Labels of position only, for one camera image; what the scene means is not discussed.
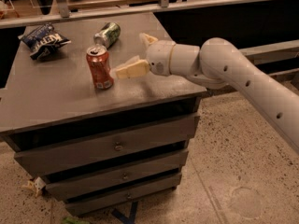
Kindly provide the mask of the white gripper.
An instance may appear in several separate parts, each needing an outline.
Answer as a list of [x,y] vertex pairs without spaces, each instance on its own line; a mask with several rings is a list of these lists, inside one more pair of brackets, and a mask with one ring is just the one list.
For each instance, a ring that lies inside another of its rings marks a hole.
[[168,77],[170,75],[169,63],[171,51],[176,45],[174,41],[158,40],[157,37],[140,33],[141,43],[148,48],[146,60],[138,60],[128,64],[122,64],[115,69],[118,79],[143,77],[149,71],[154,75]]

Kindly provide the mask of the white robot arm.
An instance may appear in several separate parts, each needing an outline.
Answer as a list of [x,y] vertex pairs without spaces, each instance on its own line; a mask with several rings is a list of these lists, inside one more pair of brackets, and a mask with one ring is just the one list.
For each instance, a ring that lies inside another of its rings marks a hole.
[[137,56],[114,69],[116,78],[179,76],[209,89],[226,85],[239,91],[299,153],[299,96],[259,70],[232,43],[210,38],[203,46],[178,44],[141,33],[146,57]]

